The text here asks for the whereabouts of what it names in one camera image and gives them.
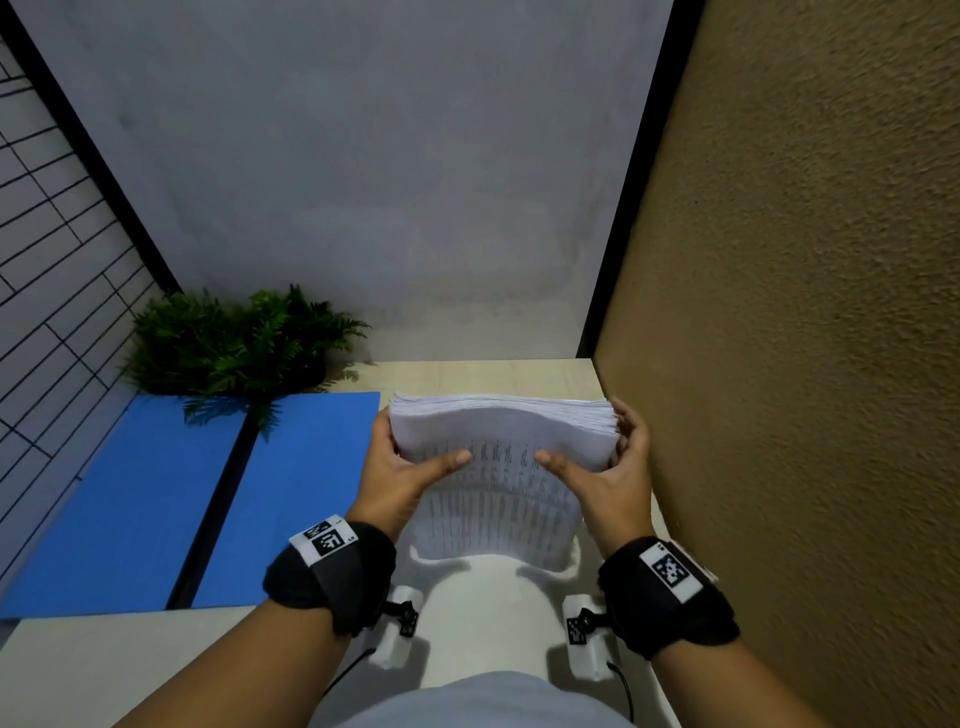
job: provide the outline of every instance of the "black wristband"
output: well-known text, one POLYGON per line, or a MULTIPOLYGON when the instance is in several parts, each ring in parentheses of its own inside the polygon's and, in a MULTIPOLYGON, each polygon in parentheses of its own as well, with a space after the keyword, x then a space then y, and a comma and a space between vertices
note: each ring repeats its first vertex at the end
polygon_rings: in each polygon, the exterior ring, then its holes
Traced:
POLYGON ((598 583, 607 598, 613 633, 647 660, 679 640, 718 645, 740 636, 730 603, 700 567, 682 550, 654 536, 620 548, 600 567, 598 583), (663 556, 648 565, 641 554, 652 546, 663 556), (699 588, 685 581, 691 577, 699 588), (682 581, 692 595, 677 596, 676 585, 682 581))
MULTIPOLYGON (((351 634, 356 637, 364 627, 372 627, 383 612, 383 605, 390 591, 390 577, 396 567, 396 548, 390 538, 379 528, 368 523, 350 522, 350 528, 357 535, 357 542, 349 546, 356 549, 359 559, 341 559, 349 573, 338 573, 338 581, 357 586, 359 599, 355 608, 348 614, 338 613, 331 607, 331 598, 337 601, 339 595, 328 595, 324 591, 316 573, 306 565, 300 553, 293 547, 284 548, 274 562, 267 568, 263 578, 263 591, 277 604, 291 609, 331 608, 334 613, 333 630, 337 634, 351 634)), ((339 585, 327 585, 328 589, 339 585)))

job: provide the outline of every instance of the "blue panel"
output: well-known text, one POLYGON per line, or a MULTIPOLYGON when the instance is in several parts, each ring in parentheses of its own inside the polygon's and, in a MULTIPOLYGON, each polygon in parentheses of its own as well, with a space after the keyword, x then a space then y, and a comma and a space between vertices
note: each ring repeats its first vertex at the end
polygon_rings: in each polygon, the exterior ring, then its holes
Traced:
POLYGON ((264 571, 287 539, 343 516, 356 497, 379 393, 294 395, 279 404, 279 425, 253 448, 194 607, 262 601, 264 571))
POLYGON ((188 426, 178 398, 136 397, 7 590, 0 618, 163 609, 243 420, 188 426))

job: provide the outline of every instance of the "person's left hand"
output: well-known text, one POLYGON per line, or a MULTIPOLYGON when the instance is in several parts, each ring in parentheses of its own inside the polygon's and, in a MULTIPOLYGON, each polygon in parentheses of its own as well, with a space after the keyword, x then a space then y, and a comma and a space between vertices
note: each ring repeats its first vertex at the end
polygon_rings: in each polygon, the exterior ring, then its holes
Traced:
POLYGON ((444 475, 463 468, 470 457, 470 451, 462 449, 416 465, 404 460, 396 452, 390 410, 381 410, 373 420, 360 492, 347 511, 347 520, 376 526, 396 543, 424 491, 444 475))

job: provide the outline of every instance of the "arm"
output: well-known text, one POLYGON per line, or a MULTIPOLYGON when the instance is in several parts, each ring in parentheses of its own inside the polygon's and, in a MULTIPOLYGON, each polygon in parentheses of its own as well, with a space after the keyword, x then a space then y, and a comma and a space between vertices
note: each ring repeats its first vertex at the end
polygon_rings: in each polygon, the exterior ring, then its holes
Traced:
MULTIPOLYGON (((650 433, 642 418, 613 400, 622 436, 612 467, 588 473, 563 455, 541 450, 537 461, 580 500, 603 557, 654 536, 647 458, 650 433)), ((684 728, 827 728, 742 640, 722 646, 679 641, 653 659, 654 672, 684 728)))
MULTIPOLYGON (((408 463, 396 453, 383 410, 373 422, 347 520, 376 526, 396 543, 423 492, 469 459, 462 450, 408 463)), ((268 599, 116 728, 301 728, 349 644, 349 637, 334 634, 329 610, 288 609, 268 599)))

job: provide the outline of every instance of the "hand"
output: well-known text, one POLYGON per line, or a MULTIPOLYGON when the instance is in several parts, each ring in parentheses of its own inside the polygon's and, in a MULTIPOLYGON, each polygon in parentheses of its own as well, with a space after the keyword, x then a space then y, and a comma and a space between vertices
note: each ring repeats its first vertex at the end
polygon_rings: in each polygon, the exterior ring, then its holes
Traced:
POLYGON ((403 526, 417 510, 423 492, 444 475, 463 468, 470 457, 470 451, 462 449, 417 465, 407 462, 396 452, 390 410, 381 410, 373 420, 370 447, 360 474, 360 492, 347 511, 347 520, 374 525, 396 543, 403 526))
POLYGON ((655 535, 647 467, 650 430, 643 418, 621 400, 611 398, 611 403, 620 441, 609 470, 589 473, 558 452, 537 450, 534 455, 580 501, 587 530, 605 559, 634 539, 655 535))

